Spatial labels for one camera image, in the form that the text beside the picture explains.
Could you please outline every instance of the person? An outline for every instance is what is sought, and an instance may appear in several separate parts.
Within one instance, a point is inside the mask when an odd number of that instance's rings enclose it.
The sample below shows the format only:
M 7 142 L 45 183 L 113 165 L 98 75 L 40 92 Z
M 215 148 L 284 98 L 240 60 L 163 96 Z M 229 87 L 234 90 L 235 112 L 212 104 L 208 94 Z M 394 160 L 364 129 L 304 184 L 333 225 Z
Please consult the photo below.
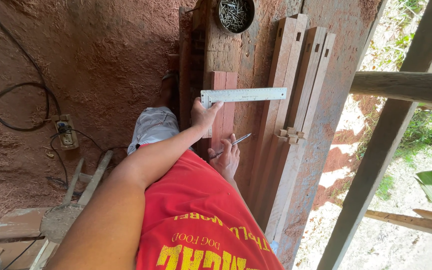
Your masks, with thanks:
M 224 152 L 209 164 L 189 149 L 223 103 L 205 109 L 195 99 L 192 126 L 179 132 L 169 109 L 177 85 L 176 75 L 163 78 L 158 101 L 136 121 L 128 156 L 95 191 L 46 270 L 283 269 L 234 180 L 237 144 L 221 140 Z

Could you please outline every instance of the foot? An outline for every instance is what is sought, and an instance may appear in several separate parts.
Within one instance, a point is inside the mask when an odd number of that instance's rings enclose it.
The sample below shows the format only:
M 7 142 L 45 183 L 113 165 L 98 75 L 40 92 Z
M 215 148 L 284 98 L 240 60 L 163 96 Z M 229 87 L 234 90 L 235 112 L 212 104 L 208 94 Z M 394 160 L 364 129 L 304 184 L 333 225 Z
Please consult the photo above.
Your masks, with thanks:
M 153 107 L 168 107 L 174 113 L 174 109 L 179 97 L 178 84 L 178 74 L 175 72 L 170 72 L 169 70 L 166 71 L 161 82 L 159 98 L 154 102 Z

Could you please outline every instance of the metal bowl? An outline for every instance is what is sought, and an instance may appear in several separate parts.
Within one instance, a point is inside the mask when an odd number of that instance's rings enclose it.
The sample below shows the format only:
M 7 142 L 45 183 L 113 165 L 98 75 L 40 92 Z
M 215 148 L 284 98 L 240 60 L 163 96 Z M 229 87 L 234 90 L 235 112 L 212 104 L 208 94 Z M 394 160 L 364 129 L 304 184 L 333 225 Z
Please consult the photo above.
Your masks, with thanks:
M 248 30 L 253 23 L 255 2 L 253 0 L 219 0 L 215 11 L 219 29 L 227 35 L 234 36 Z

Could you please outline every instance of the hand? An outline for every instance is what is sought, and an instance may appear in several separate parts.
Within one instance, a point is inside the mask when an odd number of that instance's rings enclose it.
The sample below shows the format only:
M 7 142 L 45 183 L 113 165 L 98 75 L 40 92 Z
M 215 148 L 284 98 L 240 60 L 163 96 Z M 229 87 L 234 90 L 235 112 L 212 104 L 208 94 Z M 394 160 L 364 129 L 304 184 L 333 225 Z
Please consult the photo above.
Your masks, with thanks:
M 216 113 L 221 107 L 223 107 L 223 102 L 218 101 L 214 103 L 211 108 L 206 109 L 201 104 L 201 98 L 195 98 L 191 109 L 192 126 L 200 127 L 203 131 L 206 132 L 207 130 L 209 130 L 209 127 L 213 125 Z
M 223 153 L 209 161 L 209 165 L 213 167 L 223 178 L 230 182 L 234 181 L 234 174 L 240 163 L 240 150 L 238 144 L 231 146 L 232 142 L 236 141 L 236 136 L 231 134 L 231 142 L 222 139 L 221 143 L 224 144 Z M 211 148 L 208 149 L 211 156 L 215 151 Z

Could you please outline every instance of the lumber pile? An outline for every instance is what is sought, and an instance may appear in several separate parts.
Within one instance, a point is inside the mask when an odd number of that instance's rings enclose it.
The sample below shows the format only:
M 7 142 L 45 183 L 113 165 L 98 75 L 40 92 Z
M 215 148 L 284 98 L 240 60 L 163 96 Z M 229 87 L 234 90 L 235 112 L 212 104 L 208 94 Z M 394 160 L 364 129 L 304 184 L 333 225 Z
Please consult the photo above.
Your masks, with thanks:
M 265 101 L 249 185 L 248 207 L 270 242 L 285 228 L 336 37 L 306 24 L 304 14 L 279 20 L 268 86 L 287 87 L 291 98 Z

